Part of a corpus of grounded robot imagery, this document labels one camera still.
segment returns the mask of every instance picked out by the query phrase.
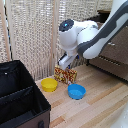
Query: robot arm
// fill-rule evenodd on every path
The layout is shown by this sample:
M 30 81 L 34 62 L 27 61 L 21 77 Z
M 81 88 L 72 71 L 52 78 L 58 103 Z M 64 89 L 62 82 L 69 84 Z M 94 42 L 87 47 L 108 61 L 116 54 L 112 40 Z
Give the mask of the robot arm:
M 128 0 L 114 0 L 107 21 L 98 30 L 94 21 L 66 20 L 59 26 L 60 46 L 66 54 L 58 61 L 64 70 L 77 56 L 97 57 L 107 43 L 128 24 Z

